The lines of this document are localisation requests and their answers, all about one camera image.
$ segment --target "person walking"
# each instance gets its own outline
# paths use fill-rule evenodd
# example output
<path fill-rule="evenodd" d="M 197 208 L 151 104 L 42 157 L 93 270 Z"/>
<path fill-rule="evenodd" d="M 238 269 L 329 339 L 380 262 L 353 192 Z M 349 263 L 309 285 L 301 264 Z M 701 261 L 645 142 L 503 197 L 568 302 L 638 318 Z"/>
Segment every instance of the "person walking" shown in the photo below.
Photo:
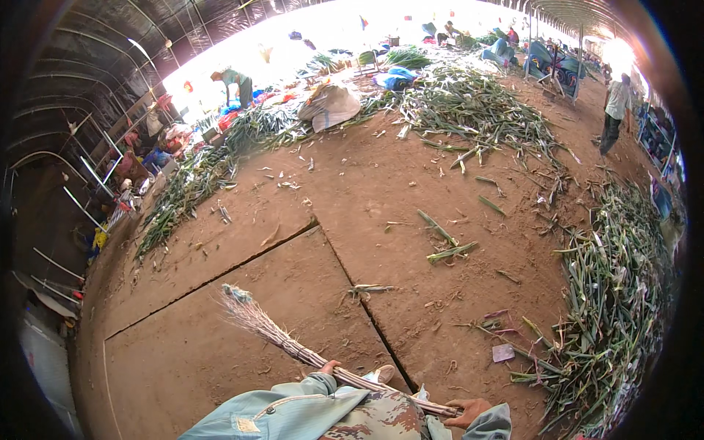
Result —
<path fill-rule="evenodd" d="M 631 132 L 631 78 L 621 74 L 621 81 L 612 81 L 604 99 L 604 130 L 599 141 L 602 157 L 611 150 L 619 134 L 622 120 L 626 120 L 626 133 Z"/>
<path fill-rule="evenodd" d="M 331 360 L 300 383 L 278 384 L 271 391 L 235 396 L 205 416 L 178 440 L 447 440 L 445 427 L 465 429 L 463 440 L 510 440 L 507 403 L 497 406 L 482 398 L 453 400 L 459 417 L 440 422 L 400 391 L 337 388 Z M 387 383 L 396 368 L 385 365 L 365 377 Z"/>

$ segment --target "white shirt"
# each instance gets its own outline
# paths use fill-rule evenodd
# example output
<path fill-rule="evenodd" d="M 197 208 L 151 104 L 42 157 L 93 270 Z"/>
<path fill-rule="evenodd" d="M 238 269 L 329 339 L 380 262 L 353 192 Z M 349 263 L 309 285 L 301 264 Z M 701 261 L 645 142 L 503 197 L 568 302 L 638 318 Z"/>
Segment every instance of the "white shirt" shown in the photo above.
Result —
<path fill-rule="evenodd" d="M 626 108 L 631 109 L 631 90 L 620 81 L 612 81 L 608 91 L 606 113 L 614 119 L 622 120 L 626 117 Z"/>

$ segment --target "light blue jacket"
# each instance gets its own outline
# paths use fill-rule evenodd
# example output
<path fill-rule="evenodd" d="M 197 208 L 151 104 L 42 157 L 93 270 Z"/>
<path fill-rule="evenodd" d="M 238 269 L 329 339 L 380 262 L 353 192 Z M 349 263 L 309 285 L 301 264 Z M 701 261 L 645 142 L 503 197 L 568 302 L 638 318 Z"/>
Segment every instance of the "light blue jacket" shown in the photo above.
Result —
<path fill-rule="evenodd" d="M 369 394 L 356 390 L 335 395 L 336 389 L 333 376 L 314 372 L 299 383 L 249 391 L 218 406 L 178 440 L 318 440 Z M 434 421 L 429 423 L 430 432 L 434 440 L 440 440 L 441 434 L 439 438 L 433 435 L 439 426 Z M 508 404 L 504 403 L 479 415 L 462 439 L 508 440 L 510 432 Z"/>

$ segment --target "dirt floor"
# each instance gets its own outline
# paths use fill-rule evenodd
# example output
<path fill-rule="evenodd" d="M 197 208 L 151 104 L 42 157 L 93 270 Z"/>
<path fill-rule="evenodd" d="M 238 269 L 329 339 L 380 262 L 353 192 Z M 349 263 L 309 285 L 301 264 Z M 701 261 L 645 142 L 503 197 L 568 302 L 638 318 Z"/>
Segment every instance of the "dirt floor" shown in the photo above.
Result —
<path fill-rule="evenodd" d="M 561 224 L 588 229 L 586 208 L 594 201 L 586 180 L 605 177 L 597 165 L 613 169 L 616 178 L 647 184 L 647 171 L 654 169 L 633 132 L 622 129 L 605 160 L 589 141 L 603 126 L 602 82 L 585 78 L 573 107 L 548 102 L 534 80 L 500 81 L 558 125 L 553 132 L 582 162 L 556 151 L 580 186 L 570 183 L 549 212 L 540 207 L 545 215 L 557 213 Z M 541 235 L 547 222 L 534 212 L 537 192 L 549 191 L 517 171 L 509 151 L 493 152 L 481 167 L 467 161 L 462 176 L 449 169 L 455 157 L 426 147 L 416 134 L 397 139 L 401 127 L 391 124 L 396 119 L 379 114 L 344 130 L 344 137 L 319 134 L 300 153 L 280 149 L 254 156 L 238 174 L 237 187 L 201 205 L 168 250 L 149 254 L 142 268 L 133 261 L 136 222 L 119 226 L 89 271 L 73 356 L 85 432 L 106 440 L 174 438 L 236 394 L 301 378 L 299 364 L 221 319 L 218 288 L 227 282 L 252 291 L 275 322 L 323 357 L 361 373 L 396 359 L 410 382 L 397 374 L 394 384 L 401 389 L 417 391 L 425 384 L 439 403 L 473 397 L 508 402 L 513 438 L 536 436 L 545 393 L 511 384 L 508 375 L 527 365 L 520 359 L 494 364 L 495 341 L 453 324 L 505 308 L 507 324 L 532 338 L 522 316 L 545 334 L 558 322 L 566 281 L 561 259 L 551 251 L 562 246 L 561 233 Z M 387 133 L 372 135 L 381 130 Z M 538 174 L 551 172 L 547 163 L 530 158 L 528 164 L 534 180 L 552 185 Z M 272 170 L 258 170 L 264 167 Z M 475 175 L 495 179 L 506 197 Z M 278 187 L 283 181 L 301 188 Z M 482 204 L 479 195 L 507 215 Z M 210 213 L 218 199 L 232 224 Z M 479 242 L 467 260 L 428 263 L 425 256 L 438 240 L 418 209 L 460 243 Z M 389 221 L 410 224 L 387 229 Z M 396 289 L 371 294 L 364 303 L 345 296 L 351 284 L 375 283 Z"/>

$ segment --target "hand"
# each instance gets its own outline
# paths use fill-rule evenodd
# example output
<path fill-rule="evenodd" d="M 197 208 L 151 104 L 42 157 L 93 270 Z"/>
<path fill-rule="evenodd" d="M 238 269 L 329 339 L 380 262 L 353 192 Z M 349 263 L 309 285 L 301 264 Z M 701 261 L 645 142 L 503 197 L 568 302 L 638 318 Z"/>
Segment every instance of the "hand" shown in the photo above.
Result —
<path fill-rule="evenodd" d="M 483 398 L 449 401 L 445 403 L 445 406 L 454 406 L 464 410 L 460 417 L 447 419 L 443 422 L 445 426 L 454 426 L 462 429 L 467 429 L 474 422 L 474 419 L 479 417 L 479 414 L 491 408 L 491 404 Z"/>
<path fill-rule="evenodd" d="M 323 365 L 321 369 L 318 371 L 321 373 L 325 373 L 326 375 L 331 375 L 332 376 L 332 369 L 335 367 L 339 367 L 342 365 L 342 362 L 337 362 L 336 360 L 331 360 L 327 364 Z"/>

